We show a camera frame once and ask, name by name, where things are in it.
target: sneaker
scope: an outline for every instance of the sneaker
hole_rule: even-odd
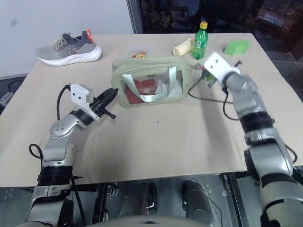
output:
[[[91,39],[90,30],[81,36],[72,37],[64,33],[54,45],[40,47],[37,57],[48,65],[61,66],[77,62],[95,61],[101,57],[102,49]]]

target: yellow bottle cap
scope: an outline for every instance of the yellow bottle cap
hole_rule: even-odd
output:
[[[206,21],[202,21],[202,22],[200,23],[200,28],[201,28],[201,29],[207,29],[207,22],[206,22]]]

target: table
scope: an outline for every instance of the table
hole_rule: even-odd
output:
[[[151,54],[169,54],[174,46],[194,34],[167,35],[95,35],[103,49],[95,62],[54,67],[40,61],[28,74],[8,107],[0,116],[0,186],[34,186],[40,161],[28,152],[36,143],[43,149],[49,129],[56,121],[56,99],[67,83],[85,84],[97,96],[111,87],[112,62],[127,56],[129,48],[147,45]],[[205,58],[213,51],[223,55],[224,46],[233,40],[250,41],[243,56],[224,56],[230,63],[243,62],[240,70],[257,83],[269,114],[275,119],[285,143],[303,163],[303,105],[285,82],[252,34],[209,34]],[[189,62],[195,64],[188,54]],[[192,70],[189,84],[200,76]],[[209,89],[197,86],[197,96],[223,100],[219,85]],[[69,94],[61,99],[61,116],[73,110]],[[115,99],[108,110],[117,115],[91,124],[83,150],[78,153],[73,174],[83,176],[77,183],[101,183],[167,177],[245,171],[243,151],[247,148],[239,122],[228,120],[222,105],[191,97],[169,104],[126,109]],[[235,116],[228,105],[226,111]]]

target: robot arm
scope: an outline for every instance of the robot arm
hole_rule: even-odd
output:
[[[71,99],[79,107],[58,120],[50,129],[50,139],[43,151],[38,185],[34,188],[27,222],[41,222],[53,227],[71,226],[73,202],[66,197],[71,192],[70,180],[77,152],[84,143],[84,132],[103,114],[116,116],[105,107],[115,98],[118,89],[108,89],[93,97],[84,85],[71,84]]]
[[[233,104],[245,132],[249,149],[244,152],[248,171],[261,182],[263,214],[261,224],[300,226],[303,215],[303,187],[292,178],[293,164],[278,131],[250,77],[240,75],[220,55],[213,53],[204,63]]]

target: orange shoe accent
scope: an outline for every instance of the orange shoe accent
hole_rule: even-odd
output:
[[[93,43],[93,39],[91,38],[91,31],[90,29],[86,30],[86,35],[87,35],[87,38]]]

